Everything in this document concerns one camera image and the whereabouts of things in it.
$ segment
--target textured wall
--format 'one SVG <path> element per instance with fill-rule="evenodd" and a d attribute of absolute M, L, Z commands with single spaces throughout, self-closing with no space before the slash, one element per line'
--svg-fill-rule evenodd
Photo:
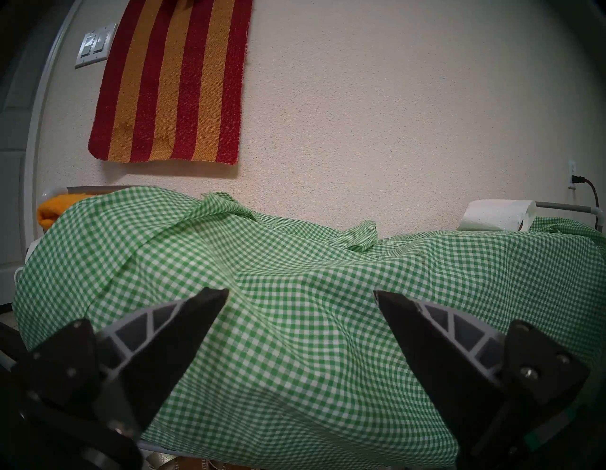
<path fill-rule="evenodd" d="M 67 34 L 38 195 L 223 190 L 335 228 L 373 219 L 388 236 L 454 229 L 474 199 L 593 204 L 587 185 L 566 188 L 569 158 L 603 194 L 606 96 L 571 34 L 531 0 L 255 0 L 239 165 L 97 161 L 87 141 L 105 63 L 73 64 L 84 33 L 119 21 L 126 3 L 84 0 Z"/>

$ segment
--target yellow stripe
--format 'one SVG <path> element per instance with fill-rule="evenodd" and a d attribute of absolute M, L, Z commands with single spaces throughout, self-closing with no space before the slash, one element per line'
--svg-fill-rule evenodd
<path fill-rule="evenodd" d="M 215 0 L 208 24 L 193 160 L 214 161 L 219 148 L 223 72 L 234 0 Z"/>
<path fill-rule="evenodd" d="M 141 73 L 145 63 L 147 44 L 161 4 L 162 0 L 147 0 L 145 2 L 128 48 L 116 105 L 110 153 L 107 158 L 111 161 L 127 162 L 130 160 Z"/>
<path fill-rule="evenodd" d="M 166 44 L 164 46 L 164 59 L 162 60 L 162 69 L 160 70 L 158 84 L 156 127 L 154 129 L 150 160 L 169 158 L 175 146 L 181 65 L 190 15 L 191 0 L 179 0 L 168 26 Z"/>

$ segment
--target power cord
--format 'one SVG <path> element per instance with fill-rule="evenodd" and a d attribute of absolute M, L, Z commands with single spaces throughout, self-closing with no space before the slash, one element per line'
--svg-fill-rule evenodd
<path fill-rule="evenodd" d="M 589 181 L 587 178 L 584 178 L 583 176 L 574 176 L 572 175 L 572 177 L 570 178 L 572 183 L 587 183 L 589 186 L 591 186 L 591 190 L 593 191 L 593 197 L 596 198 L 596 207 L 600 207 L 600 203 L 598 202 L 598 192 L 596 191 L 596 187 L 593 185 L 593 183 L 591 181 Z M 596 229 L 598 228 L 598 219 L 596 219 Z"/>

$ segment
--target door frame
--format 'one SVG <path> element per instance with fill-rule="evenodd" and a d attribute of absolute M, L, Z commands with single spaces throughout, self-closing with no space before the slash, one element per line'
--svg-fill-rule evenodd
<path fill-rule="evenodd" d="M 67 34 L 69 26 L 72 24 L 76 12 L 80 8 L 82 0 L 75 0 L 72 7 L 67 12 L 67 16 L 61 24 L 59 32 L 55 36 L 53 45 L 50 48 L 46 63 L 42 69 L 38 89 L 36 90 L 36 98 L 32 105 L 32 119 L 30 120 L 29 133 L 27 135 L 27 147 L 25 148 L 25 157 L 23 163 L 23 185 L 22 185 L 22 226 L 23 239 L 25 242 L 25 250 L 36 239 L 42 236 L 42 229 L 38 226 L 36 218 L 36 209 L 38 202 L 36 200 L 36 162 L 38 160 L 38 140 L 40 136 L 40 123 L 44 105 L 46 102 L 46 94 L 50 77 L 55 66 L 55 62 L 59 55 L 59 50 Z"/>

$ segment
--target paper towel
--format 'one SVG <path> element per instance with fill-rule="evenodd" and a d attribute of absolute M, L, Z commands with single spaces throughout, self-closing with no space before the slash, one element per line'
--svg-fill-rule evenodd
<path fill-rule="evenodd" d="M 534 201 L 482 199 L 467 206 L 458 230 L 526 232 L 535 217 Z"/>

